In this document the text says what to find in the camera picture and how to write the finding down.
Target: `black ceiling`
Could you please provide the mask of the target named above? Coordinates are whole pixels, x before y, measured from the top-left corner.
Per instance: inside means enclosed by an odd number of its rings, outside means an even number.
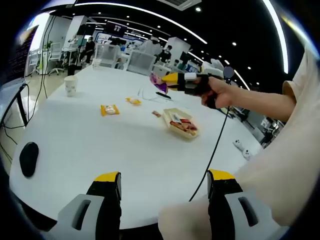
[[[123,19],[123,21],[114,21],[126,24],[129,20],[155,29],[160,25],[160,30],[172,37],[186,38],[193,49],[192,53],[200,58],[204,57],[205,61],[210,61],[210,58],[218,59],[218,56],[221,55],[222,64],[226,65],[224,60],[228,60],[249,87],[259,87],[259,90],[264,92],[280,93],[283,81],[293,77],[304,52],[297,37],[280,20],[287,43],[289,60],[289,74],[285,74],[278,34],[262,0],[202,0],[197,5],[202,8],[202,12],[196,12],[195,7],[179,11],[156,0],[77,1],[77,3],[87,2],[114,2],[155,12],[190,29],[208,44],[204,44],[187,31],[164,19],[127,7],[100,4],[83,5],[59,8],[53,14],[73,17],[73,13],[75,13],[75,15],[92,17],[98,22],[104,21],[98,17]],[[132,22],[129,23],[129,27],[145,32],[150,31],[149,27]],[[156,37],[168,39],[167,35],[159,31],[153,30],[152,33]]]

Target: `office chair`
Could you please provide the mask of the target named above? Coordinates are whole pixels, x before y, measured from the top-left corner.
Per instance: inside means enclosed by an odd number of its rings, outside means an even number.
[[[114,69],[118,58],[120,58],[120,47],[118,45],[98,43],[94,58],[101,60],[100,66]]]
[[[149,76],[155,61],[156,56],[133,50],[124,66],[124,70]]]
[[[55,43],[51,43],[51,48],[50,48],[50,53],[49,53],[49,59],[48,59],[48,64],[49,62],[56,62],[56,66],[57,63],[61,60],[62,56],[62,47],[61,47],[61,43],[60,42],[55,42]],[[59,75],[59,71],[64,72],[65,70],[63,68],[60,67],[55,67],[54,69],[52,69],[49,72],[49,76],[51,73],[56,72],[57,75]]]
[[[29,62],[29,66],[33,66],[33,70],[30,74],[30,77],[32,77],[32,75],[37,72],[38,74],[39,73],[39,70],[37,69],[38,67],[38,61],[39,61],[39,57],[38,57],[38,50],[33,50],[33,51],[30,51],[29,53],[29,57],[30,57],[30,62]]]

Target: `person's hand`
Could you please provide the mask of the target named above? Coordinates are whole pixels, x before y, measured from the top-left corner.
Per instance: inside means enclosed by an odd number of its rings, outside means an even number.
[[[232,105],[234,93],[233,86],[219,80],[215,77],[209,77],[209,83],[211,91],[206,92],[201,96],[201,103],[207,106],[208,97],[211,95],[216,95],[215,107],[221,109]]]

